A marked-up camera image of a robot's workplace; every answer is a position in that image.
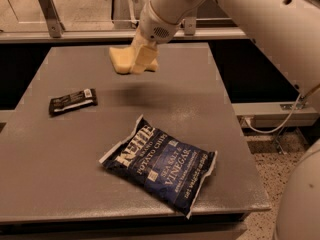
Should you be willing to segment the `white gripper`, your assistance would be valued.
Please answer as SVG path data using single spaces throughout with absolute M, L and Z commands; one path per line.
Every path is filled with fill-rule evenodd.
M 182 3 L 175 0 L 148 0 L 141 15 L 131 46 L 134 48 L 131 74 L 158 69 L 155 43 L 169 42 L 177 32 L 182 18 Z

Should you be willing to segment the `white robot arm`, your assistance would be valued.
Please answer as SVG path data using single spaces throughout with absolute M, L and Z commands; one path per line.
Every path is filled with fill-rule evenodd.
M 147 0 L 132 45 L 155 48 L 205 0 Z M 320 9 L 304 0 L 215 0 L 315 109 L 320 93 Z

